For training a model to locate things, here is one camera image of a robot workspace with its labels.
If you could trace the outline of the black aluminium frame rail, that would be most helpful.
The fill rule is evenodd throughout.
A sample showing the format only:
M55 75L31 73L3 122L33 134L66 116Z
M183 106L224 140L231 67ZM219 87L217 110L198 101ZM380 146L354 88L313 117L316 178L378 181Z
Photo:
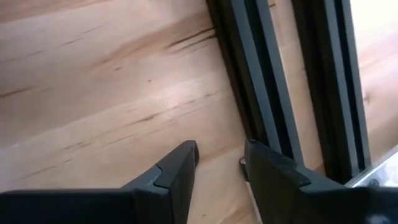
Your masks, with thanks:
M248 139L303 164L268 0L206 0Z
M326 176L344 184L371 165L349 0L292 0Z

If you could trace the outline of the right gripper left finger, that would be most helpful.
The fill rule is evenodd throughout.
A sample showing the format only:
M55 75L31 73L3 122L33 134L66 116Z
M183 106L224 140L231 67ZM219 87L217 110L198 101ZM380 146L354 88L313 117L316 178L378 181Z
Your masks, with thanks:
M198 162L184 141L120 188L3 192L0 224L187 224Z

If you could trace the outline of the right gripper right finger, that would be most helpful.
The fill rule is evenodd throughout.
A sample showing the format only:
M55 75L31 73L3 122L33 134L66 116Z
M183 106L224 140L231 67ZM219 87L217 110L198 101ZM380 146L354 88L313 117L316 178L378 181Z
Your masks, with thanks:
M243 167L262 224L398 224L398 187L346 187L255 140Z

